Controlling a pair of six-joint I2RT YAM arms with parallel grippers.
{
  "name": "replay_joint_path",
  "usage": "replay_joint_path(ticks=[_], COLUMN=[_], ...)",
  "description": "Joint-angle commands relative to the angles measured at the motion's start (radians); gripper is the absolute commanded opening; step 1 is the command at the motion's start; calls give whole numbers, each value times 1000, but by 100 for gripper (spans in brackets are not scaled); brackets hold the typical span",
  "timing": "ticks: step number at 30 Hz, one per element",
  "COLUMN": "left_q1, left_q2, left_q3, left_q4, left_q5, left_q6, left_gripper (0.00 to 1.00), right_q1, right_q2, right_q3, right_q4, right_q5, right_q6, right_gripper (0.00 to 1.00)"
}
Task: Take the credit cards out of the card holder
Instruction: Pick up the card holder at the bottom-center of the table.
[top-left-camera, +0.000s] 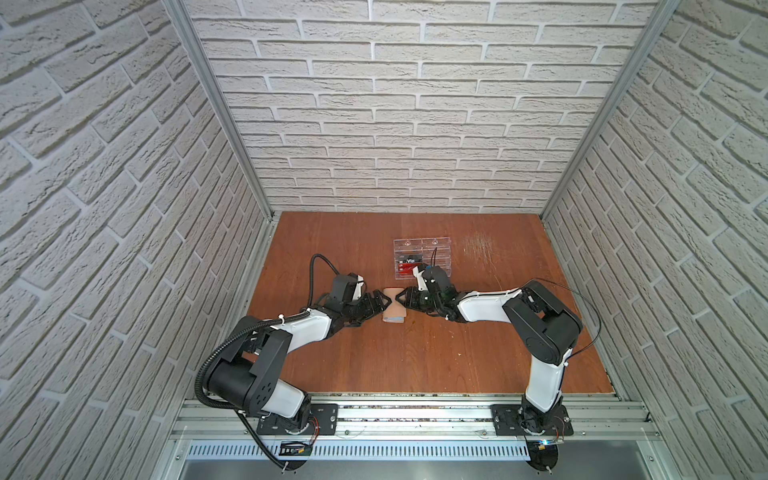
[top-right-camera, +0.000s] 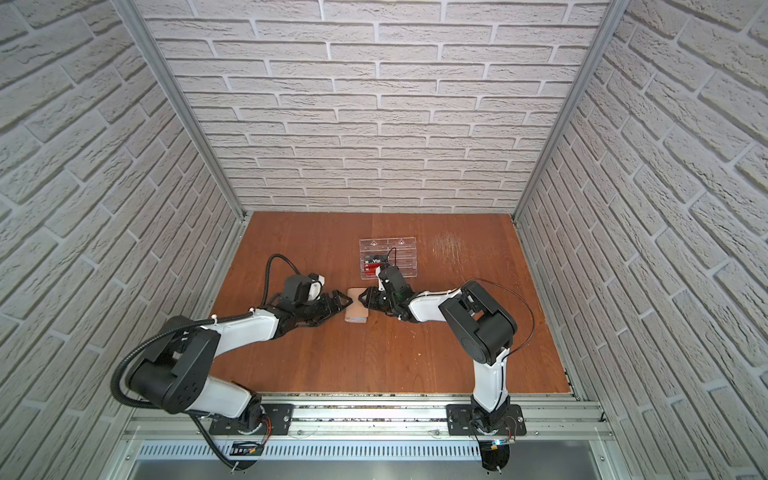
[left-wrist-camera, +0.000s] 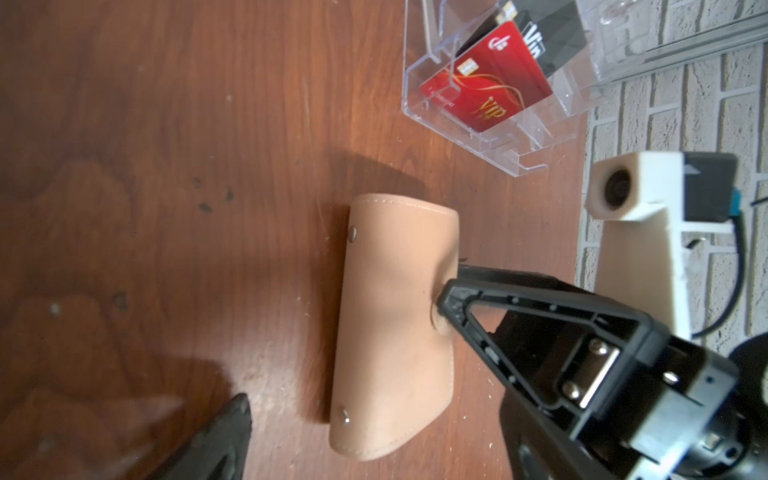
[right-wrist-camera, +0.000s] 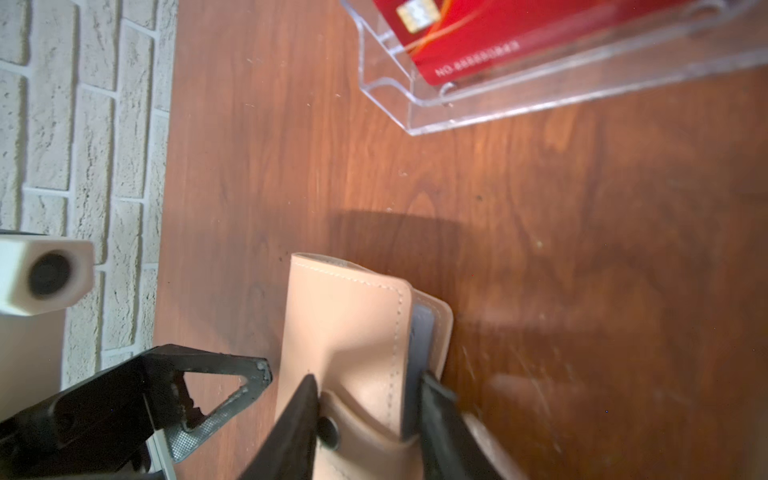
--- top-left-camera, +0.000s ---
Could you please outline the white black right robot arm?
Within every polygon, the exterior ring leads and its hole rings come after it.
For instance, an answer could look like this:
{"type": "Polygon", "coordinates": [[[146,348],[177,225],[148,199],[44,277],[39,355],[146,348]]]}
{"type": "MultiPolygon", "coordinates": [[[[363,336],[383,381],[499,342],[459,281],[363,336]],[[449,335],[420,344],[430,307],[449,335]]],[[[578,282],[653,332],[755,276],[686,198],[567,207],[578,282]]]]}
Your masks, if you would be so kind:
{"type": "Polygon", "coordinates": [[[423,289],[404,289],[394,301],[408,310],[457,323],[512,326],[531,355],[523,406],[544,415],[562,398],[566,364],[583,330],[582,320],[549,289],[552,285],[534,278],[511,290],[458,292],[454,287],[439,290],[431,280],[423,289]]]}

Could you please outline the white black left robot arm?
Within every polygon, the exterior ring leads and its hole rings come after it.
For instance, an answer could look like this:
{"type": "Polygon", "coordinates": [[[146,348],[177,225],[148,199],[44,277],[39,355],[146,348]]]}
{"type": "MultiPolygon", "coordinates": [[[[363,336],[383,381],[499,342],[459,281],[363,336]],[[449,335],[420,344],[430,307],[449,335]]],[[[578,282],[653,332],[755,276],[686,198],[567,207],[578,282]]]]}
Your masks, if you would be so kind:
{"type": "Polygon", "coordinates": [[[246,316],[200,366],[197,400],[246,417],[273,414],[295,430],[309,423],[311,396],[280,379],[286,357],[344,328],[359,327],[392,303],[381,291],[344,301],[327,295],[302,312],[270,320],[246,316]]]}

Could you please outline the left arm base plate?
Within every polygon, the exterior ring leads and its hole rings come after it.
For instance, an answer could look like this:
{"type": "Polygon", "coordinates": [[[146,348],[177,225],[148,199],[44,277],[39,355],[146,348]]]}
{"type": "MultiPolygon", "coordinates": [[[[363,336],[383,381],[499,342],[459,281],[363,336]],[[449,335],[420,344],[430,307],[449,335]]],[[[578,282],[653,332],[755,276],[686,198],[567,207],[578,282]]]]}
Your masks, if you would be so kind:
{"type": "Polygon", "coordinates": [[[295,416],[283,417],[275,413],[262,415],[257,424],[259,435],[311,435],[331,436],[336,432],[339,405],[311,403],[301,407],[295,416]]]}

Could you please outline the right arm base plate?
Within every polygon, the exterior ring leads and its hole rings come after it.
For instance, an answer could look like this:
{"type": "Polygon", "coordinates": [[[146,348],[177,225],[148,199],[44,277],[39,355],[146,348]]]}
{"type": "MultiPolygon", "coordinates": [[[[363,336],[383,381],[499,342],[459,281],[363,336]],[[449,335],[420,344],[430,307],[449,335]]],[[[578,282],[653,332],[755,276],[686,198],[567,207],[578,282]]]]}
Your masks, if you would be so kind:
{"type": "Polygon", "coordinates": [[[546,413],[520,404],[494,404],[490,410],[497,436],[568,437],[574,434],[570,416],[562,403],[556,403],[546,413]]]}

